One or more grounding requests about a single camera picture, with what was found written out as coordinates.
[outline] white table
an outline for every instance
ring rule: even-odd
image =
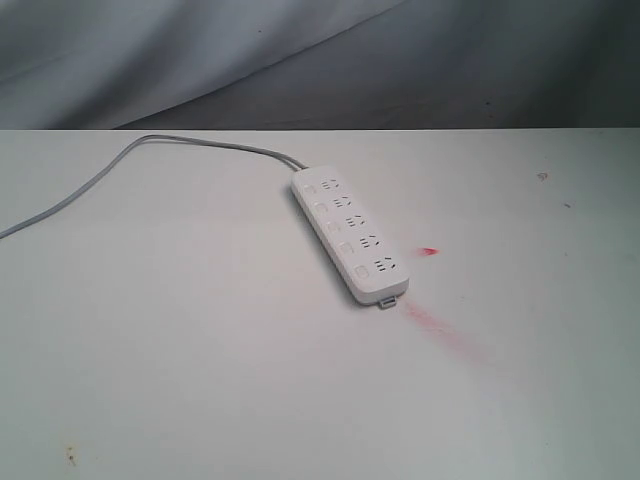
[[[353,302],[278,162],[143,146],[0,241],[0,478],[638,476],[640,130],[188,133],[336,165],[407,295]],[[0,228],[141,134],[0,132]]]

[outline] power strip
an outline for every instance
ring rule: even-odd
[[[356,300],[394,306],[409,272],[342,175],[306,168],[293,174],[291,189]]]

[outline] gray backdrop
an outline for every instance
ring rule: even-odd
[[[627,0],[0,0],[0,127],[638,126],[638,20]]]

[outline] power cord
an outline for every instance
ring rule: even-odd
[[[178,135],[160,135],[160,134],[152,134],[145,135],[143,137],[134,140],[129,145],[127,145],[124,150],[122,150],[111,162],[109,165],[104,167],[100,172],[98,172],[91,180],[78,188],[71,195],[56,203],[53,207],[45,210],[38,215],[35,215],[23,222],[14,225],[13,227],[7,228],[0,232],[0,240],[8,237],[9,235],[13,235],[14,233],[19,232],[20,230],[30,227],[38,222],[41,222],[45,218],[50,217],[51,215],[55,215],[60,210],[68,207],[80,198],[85,192],[87,192],[91,187],[93,187],[96,183],[102,180],[124,157],[131,152],[134,148],[142,145],[143,143],[158,140],[158,141],[166,141],[170,143],[186,143],[189,145],[200,145],[202,147],[215,147],[215,148],[226,148],[229,150],[241,150],[243,152],[251,152],[257,153],[259,155],[266,155],[268,157],[275,158],[276,160],[281,161],[283,164],[291,168],[293,171],[304,170],[308,168],[302,162],[296,160],[295,158],[290,157],[289,155],[285,155],[284,153],[276,152],[274,150],[267,150],[264,148],[251,147],[249,145],[240,145],[238,143],[224,143],[224,142],[214,142],[211,140],[203,140],[201,138],[191,138],[191,137],[181,137]]]

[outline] red stain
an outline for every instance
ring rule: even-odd
[[[486,355],[451,325],[438,320],[409,300],[404,302],[403,308],[408,317],[429,333],[433,333],[450,350],[473,363],[486,363]]]
[[[436,248],[419,248],[418,255],[421,257],[428,257],[430,255],[435,255],[436,253],[440,253],[440,250]]]

